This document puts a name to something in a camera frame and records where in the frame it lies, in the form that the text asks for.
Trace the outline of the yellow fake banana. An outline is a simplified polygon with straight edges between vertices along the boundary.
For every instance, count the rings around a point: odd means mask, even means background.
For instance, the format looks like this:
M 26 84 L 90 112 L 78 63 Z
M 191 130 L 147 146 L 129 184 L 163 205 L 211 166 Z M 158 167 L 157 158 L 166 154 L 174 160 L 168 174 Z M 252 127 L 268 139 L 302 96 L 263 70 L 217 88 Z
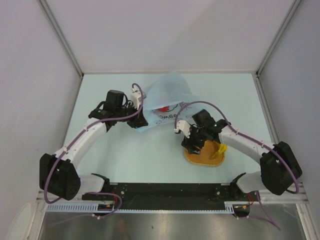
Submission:
M 211 159 L 217 159 L 219 158 L 221 155 L 223 155 L 226 150 L 228 149 L 228 146 L 222 143 L 218 143 L 217 144 L 217 151 L 211 156 Z

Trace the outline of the red fake fruit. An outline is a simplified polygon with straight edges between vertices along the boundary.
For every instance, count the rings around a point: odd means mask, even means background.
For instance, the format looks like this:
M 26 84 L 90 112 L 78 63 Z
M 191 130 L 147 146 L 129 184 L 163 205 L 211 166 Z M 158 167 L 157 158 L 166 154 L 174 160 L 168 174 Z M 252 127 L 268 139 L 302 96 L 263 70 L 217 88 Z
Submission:
M 169 106 L 165 106 L 165 107 L 159 108 L 158 110 L 159 110 L 160 112 L 167 112 L 169 109 L 170 109 Z

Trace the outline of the light blue plastic bag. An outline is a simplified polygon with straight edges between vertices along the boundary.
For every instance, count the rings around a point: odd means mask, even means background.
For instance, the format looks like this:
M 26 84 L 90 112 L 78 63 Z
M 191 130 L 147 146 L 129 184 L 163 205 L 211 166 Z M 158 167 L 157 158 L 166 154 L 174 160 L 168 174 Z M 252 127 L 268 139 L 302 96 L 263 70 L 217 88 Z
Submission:
M 185 78 L 176 71 L 167 73 L 141 88 L 146 94 L 142 113 L 148 126 L 138 128 L 137 131 L 140 133 L 156 126 L 173 123 L 185 104 L 199 100 L 199 97 L 192 93 Z M 168 111 L 159 111 L 166 106 L 169 106 Z

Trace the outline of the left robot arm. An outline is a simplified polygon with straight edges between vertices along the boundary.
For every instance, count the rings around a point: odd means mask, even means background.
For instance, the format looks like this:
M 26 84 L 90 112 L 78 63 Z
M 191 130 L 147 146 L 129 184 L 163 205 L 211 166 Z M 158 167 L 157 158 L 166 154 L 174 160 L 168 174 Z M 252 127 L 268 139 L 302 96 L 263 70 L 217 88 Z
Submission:
M 68 144 L 54 154 L 45 153 L 39 161 L 39 187 L 44 191 L 45 201 L 48 194 L 59 199 L 72 200 L 78 194 L 94 194 L 105 200 L 110 196 L 110 180 L 98 173 L 79 175 L 78 165 L 94 145 L 118 122 L 125 122 L 131 128 L 146 127 L 148 122 L 143 115 L 146 94 L 133 88 L 131 97 L 124 92 L 110 90 L 106 99 L 90 112 L 84 126 Z

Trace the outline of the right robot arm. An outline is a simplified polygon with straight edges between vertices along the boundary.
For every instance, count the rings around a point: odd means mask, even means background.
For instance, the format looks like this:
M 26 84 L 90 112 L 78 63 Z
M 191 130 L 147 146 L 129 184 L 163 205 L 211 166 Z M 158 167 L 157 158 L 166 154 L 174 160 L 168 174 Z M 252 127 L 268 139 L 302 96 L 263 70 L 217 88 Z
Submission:
M 183 133 L 181 145 L 189 154 L 200 155 L 207 141 L 223 144 L 256 161 L 260 170 L 242 173 L 231 183 L 231 196 L 242 201 L 250 192 L 268 190 L 280 196 L 302 175 L 302 169 L 291 149 L 281 141 L 264 142 L 237 131 L 224 119 L 215 121 L 205 109 L 192 116 L 194 124 L 175 122 L 175 133 Z

